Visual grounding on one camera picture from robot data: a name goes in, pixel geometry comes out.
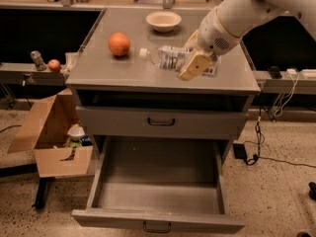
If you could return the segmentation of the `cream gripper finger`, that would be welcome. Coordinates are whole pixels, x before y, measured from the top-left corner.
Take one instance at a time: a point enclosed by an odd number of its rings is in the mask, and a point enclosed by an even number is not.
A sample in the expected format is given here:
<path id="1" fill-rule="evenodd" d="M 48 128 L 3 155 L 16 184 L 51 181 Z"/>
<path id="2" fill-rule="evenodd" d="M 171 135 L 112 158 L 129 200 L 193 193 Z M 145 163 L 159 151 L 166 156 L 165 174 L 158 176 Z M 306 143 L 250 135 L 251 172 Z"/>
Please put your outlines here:
<path id="1" fill-rule="evenodd" d="M 202 51 L 194 51 L 186 60 L 178 77 L 184 81 L 190 81 L 203 73 L 213 64 L 212 55 Z"/>
<path id="2" fill-rule="evenodd" d="M 184 44 L 185 48 L 194 49 L 198 46 L 198 30 L 195 30 Z"/>

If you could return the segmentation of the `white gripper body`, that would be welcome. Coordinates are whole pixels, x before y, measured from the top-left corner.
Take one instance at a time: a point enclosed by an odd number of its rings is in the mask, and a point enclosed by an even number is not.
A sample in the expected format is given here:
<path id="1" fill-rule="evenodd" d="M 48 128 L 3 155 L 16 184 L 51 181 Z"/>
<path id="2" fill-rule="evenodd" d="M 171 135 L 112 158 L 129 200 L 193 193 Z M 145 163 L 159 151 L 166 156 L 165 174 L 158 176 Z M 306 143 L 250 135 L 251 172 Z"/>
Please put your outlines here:
<path id="1" fill-rule="evenodd" d="M 240 38 L 231 35 L 221 25 L 217 10 L 212 9 L 201 21 L 197 31 L 197 44 L 206 52 L 223 55 L 239 44 Z"/>

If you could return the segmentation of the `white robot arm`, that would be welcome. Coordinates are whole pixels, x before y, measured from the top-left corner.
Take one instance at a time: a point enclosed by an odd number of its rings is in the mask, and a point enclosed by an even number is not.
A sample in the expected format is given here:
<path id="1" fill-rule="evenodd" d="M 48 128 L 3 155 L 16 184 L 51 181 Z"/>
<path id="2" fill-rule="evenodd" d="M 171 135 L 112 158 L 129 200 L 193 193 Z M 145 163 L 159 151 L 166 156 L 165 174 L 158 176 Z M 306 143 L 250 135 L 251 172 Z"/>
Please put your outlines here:
<path id="1" fill-rule="evenodd" d="M 242 37 L 274 18 L 289 13 L 316 39 L 316 0 L 223 0 L 200 22 L 186 42 L 193 52 L 179 78 L 190 81 L 216 65 L 216 59 L 240 43 Z"/>

